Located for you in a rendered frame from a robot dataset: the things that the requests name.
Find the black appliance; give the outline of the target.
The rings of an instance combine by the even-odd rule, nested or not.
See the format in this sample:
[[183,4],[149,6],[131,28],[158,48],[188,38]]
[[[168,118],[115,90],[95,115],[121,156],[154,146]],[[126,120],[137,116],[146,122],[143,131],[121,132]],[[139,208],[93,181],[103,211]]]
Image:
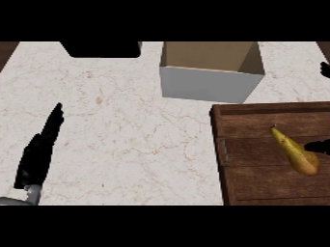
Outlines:
[[62,47],[74,58],[139,58],[140,41],[64,41]]

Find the open cardboard box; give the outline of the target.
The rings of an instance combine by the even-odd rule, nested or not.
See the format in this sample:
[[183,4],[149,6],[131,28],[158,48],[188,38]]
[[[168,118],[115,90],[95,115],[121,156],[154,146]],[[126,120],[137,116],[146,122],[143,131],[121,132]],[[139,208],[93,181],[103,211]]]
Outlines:
[[264,76],[255,41],[165,41],[159,76],[162,96],[244,103]]

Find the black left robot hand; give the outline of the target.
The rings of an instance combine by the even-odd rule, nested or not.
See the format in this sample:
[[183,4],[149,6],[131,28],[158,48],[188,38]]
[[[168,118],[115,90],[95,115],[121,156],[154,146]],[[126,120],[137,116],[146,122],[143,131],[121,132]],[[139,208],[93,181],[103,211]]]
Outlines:
[[16,189],[24,189],[28,185],[41,185],[46,181],[62,123],[62,104],[58,103],[46,121],[43,131],[34,135],[24,148],[15,181]]

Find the brown wooden tray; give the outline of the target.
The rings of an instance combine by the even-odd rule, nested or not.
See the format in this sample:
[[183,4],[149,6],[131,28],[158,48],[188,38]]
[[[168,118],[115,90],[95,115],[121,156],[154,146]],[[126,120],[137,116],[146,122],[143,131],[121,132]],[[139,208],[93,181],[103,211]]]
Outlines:
[[330,206],[330,156],[317,156],[317,175],[300,175],[270,135],[278,128],[301,145],[330,139],[330,101],[217,104],[210,116],[224,203]]

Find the yellow pear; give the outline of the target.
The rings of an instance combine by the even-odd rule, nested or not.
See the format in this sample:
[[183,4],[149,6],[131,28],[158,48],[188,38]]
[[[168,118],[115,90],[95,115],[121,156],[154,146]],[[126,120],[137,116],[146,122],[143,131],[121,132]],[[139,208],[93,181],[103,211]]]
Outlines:
[[280,147],[294,170],[304,176],[316,176],[319,173],[319,158],[306,148],[280,132],[276,125],[270,128],[270,135]]

